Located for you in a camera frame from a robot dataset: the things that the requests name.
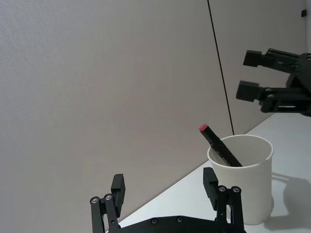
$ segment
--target screw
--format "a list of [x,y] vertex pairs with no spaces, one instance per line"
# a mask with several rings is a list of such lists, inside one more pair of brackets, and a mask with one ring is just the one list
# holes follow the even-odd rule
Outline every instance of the screw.
[[152,225],[156,225],[156,224],[158,224],[158,222],[159,221],[156,218],[151,219],[151,224]]
[[112,199],[112,196],[109,194],[109,195],[107,195],[107,196],[105,197],[105,199],[106,199],[106,200],[110,200],[110,199]]
[[236,192],[236,193],[240,192],[240,189],[238,187],[233,187],[232,190],[233,190],[233,192]]
[[177,222],[182,223],[184,221],[183,217],[178,217]]
[[91,202],[92,202],[92,203],[98,202],[98,198],[93,198]]
[[224,186],[219,186],[219,191],[224,192],[225,191],[225,187]]

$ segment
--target cup rim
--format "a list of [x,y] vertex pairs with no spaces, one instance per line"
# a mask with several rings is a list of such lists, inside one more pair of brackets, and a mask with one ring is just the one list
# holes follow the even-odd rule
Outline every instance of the cup rim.
[[265,161],[269,160],[273,153],[274,153],[274,147],[273,145],[271,144],[270,141],[268,141],[267,139],[263,138],[263,137],[260,137],[260,136],[256,136],[256,135],[251,135],[251,134],[237,134],[237,135],[231,135],[231,136],[228,136],[228,137],[224,137],[222,138],[221,140],[223,141],[224,139],[227,139],[227,138],[231,138],[231,137],[237,137],[237,136],[250,136],[250,137],[257,137],[257,138],[260,138],[264,141],[266,141],[270,147],[271,147],[271,152],[269,154],[269,156],[267,158],[265,158],[264,160],[262,160],[260,163],[257,163],[257,164],[253,164],[253,165],[249,165],[249,166],[225,166],[225,165],[222,165],[222,164],[219,164],[215,161],[213,161],[210,156],[209,156],[209,151],[211,149],[211,147],[208,148],[207,150],[207,157],[208,157],[208,160],[213,164],[213,165],[216,165],[216,166],[220,166],[220,167],[224,167],[224,168],[230,168],[230,169],[245,169],[245,168],[250,168],[250,167],[256,167],[256,166],[259,166],[261,164],[263,164]]

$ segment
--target paper cup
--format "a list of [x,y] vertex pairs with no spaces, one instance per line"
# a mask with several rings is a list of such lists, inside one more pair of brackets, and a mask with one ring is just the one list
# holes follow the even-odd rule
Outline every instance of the paper cup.
[[242,189],[244,223],[257,225],[266,221],[272,211],[272,144],[258,136],[234,135],[222,139],[243,167],[226,166],[211,148],[208,159],[219,180],[227,188],[238,186]]

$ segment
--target marker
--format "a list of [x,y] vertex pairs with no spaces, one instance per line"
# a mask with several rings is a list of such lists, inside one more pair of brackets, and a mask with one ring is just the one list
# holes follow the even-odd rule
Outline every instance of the marker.
[[242,166],[226,145],[220,140],[220,138],[213,132],[208,125],[202,125],[199,128],[200,132],[210,143],[210,146],[216,151],[221,159],[227,164],[227,166]]

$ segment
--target white table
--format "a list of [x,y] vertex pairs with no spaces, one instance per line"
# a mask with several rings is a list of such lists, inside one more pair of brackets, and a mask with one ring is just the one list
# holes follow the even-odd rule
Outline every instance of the white table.
[[[311,232],[311,117],[300,114],[274,114],[248,134],[268,139],[273,156],[271,218],[263,224],[245,226],[248,233]],[[157,216],[190,216],[214,219],[203,187],[207,161],[156,198],[125,218],[122,227]]]

